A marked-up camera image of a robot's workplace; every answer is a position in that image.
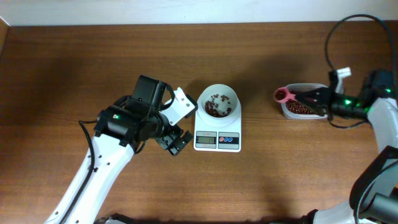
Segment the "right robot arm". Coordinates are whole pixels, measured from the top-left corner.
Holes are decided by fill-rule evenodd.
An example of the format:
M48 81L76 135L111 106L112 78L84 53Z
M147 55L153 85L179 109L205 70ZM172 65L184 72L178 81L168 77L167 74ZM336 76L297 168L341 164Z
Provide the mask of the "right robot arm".
M310 223L397 223L397 97L395 76L376 70L365 79L358 96L337 91L342 84L330 73L330 86L302 92L295 99L313 113L360 119L371 125L378 156L354 183L349 200L318 210Z

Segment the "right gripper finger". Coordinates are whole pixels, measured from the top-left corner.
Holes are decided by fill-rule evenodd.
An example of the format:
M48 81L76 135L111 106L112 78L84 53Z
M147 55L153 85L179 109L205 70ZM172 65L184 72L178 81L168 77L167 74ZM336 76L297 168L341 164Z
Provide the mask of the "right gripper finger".
M295 96L295 99L297 101L323 101L329 98L329 93L329 88L321 87L314 90L301 92Z
M319 100L314 100L311 98L304 98L298 100L299 103L304 105L307 109L309 109L312 113L318 116L326 116L327 115L327 105L322 103Z

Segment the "pink measuring scoop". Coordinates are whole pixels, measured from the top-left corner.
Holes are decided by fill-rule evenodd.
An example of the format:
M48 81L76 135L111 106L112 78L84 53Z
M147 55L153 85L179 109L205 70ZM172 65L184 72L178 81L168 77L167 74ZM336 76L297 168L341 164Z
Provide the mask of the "pink measuring scoop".
M274 100L280 104L289 100L295 101L295 94L291 93L287 87L281 87L274 92Z

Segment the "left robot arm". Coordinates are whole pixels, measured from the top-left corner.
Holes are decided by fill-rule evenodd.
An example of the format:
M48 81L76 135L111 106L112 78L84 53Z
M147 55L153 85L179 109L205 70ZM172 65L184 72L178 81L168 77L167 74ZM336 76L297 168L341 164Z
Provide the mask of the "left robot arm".
M94 223L117 176L146 142L176 156L193 139L178 126L198 108L197 102L168 83L141 75L130 95L117 99L92 122L94 134L80 120L86 156L47 223Z

